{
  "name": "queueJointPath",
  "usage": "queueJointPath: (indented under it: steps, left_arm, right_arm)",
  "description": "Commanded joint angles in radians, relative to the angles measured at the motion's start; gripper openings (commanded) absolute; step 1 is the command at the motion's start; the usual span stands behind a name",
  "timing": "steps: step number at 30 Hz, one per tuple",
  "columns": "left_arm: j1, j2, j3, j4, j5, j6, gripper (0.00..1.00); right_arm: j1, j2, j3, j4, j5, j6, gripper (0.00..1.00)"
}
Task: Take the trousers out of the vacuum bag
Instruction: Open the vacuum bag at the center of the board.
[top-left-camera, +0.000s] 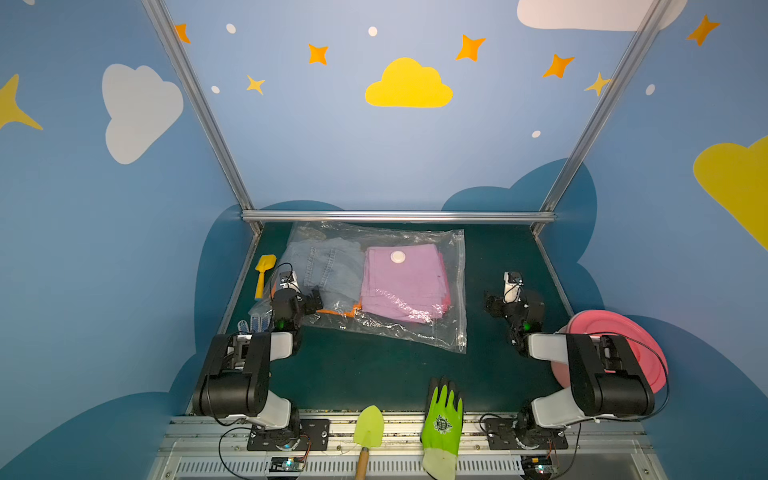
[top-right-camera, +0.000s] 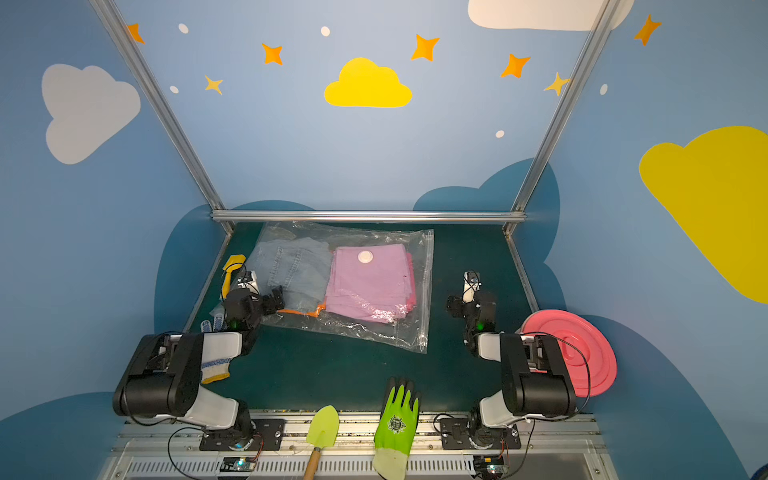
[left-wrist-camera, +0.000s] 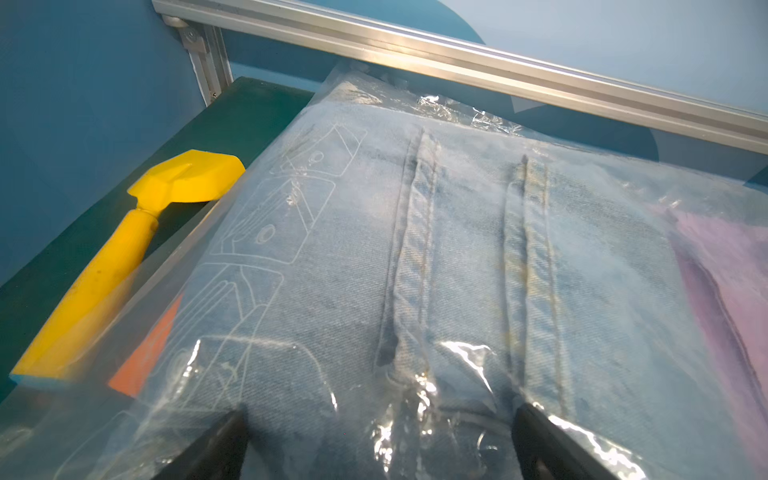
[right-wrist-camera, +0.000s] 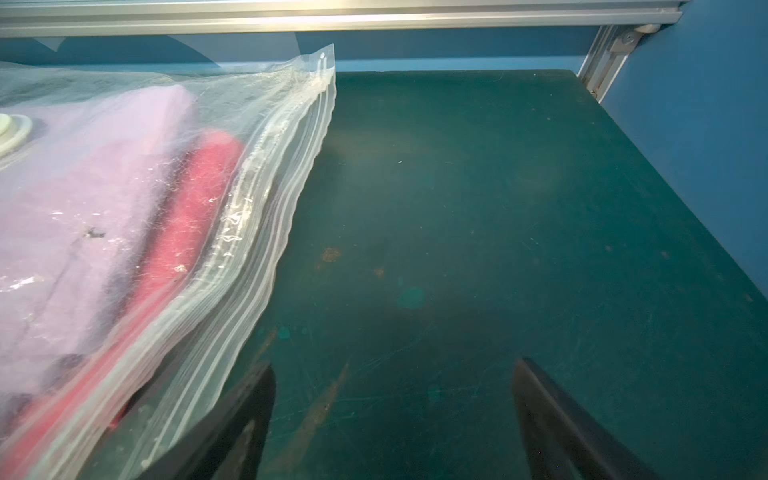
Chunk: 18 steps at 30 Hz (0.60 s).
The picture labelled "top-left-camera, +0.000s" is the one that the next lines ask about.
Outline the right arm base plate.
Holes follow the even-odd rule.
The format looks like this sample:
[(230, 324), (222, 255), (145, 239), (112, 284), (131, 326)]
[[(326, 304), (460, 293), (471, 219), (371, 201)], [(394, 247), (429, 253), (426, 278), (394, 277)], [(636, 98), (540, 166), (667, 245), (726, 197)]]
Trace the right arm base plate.
[(567, 450), (562, 430), (544, 429), (533, 423), (528, 426), (516, 418), (482, 416), (479, 427), (491, 450)]

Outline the clear plastic vacuum bag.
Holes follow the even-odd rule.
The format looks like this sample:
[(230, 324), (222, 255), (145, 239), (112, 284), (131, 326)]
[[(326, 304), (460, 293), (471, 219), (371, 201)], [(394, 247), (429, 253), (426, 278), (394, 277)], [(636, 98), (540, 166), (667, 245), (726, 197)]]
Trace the clear plastic vacuum bag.
[(298, 222), (262, 299), (255, 332), (313, 326), (467, 349), (465, 233)]

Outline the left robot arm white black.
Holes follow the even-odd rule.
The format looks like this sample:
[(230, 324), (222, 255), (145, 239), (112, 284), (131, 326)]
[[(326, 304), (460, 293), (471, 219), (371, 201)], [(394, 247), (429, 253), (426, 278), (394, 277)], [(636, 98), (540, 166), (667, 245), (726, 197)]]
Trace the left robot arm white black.
[(217, 335), (211, 341), (197, 381), (192, 409), (222, 423), (230, 416), (269, 434), (295, 438), (298, 411), (269, 387), (271, 364), (300, 348), (301, 321), (323, 307), (317, 287), (305, 295), (287, 287), (271, 296), (271, 317), (263, 332)]

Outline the purple trousers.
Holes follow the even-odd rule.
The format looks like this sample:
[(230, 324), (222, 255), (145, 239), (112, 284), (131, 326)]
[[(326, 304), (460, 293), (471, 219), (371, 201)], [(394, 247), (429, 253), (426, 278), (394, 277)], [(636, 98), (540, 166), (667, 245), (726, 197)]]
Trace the purple trousers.
[(366, 313), (428, 324), (451, 307), (448, 276), (434, 244), (370, 247), (365, 252), (360, 304)]

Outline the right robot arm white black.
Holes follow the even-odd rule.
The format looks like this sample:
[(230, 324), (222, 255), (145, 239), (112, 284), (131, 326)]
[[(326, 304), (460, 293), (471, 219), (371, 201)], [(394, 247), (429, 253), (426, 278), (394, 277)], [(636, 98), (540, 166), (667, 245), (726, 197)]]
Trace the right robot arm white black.
[(534, 291), (486, 293), (484, 308), (507, 323), (508, 339), (521, 356), (561, 363), (569, 371), (567, 387), (521, 407), (518, 437), (557, 434), (593, 419), (638, 421), (654, 414), (655, 394), (627, 337), (544, 333), (544, 304)]

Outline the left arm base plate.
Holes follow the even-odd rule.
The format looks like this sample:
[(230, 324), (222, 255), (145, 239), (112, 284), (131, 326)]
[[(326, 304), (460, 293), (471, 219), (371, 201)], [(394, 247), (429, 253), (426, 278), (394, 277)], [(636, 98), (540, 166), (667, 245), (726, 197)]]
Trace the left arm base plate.
[(299, 418), (291, 420), (282, 429), (251, 427), (247, 450), (256, 452), (298, 452), (309, 449), (326, 451), (330, 437), (331, 422), (325, 418)]

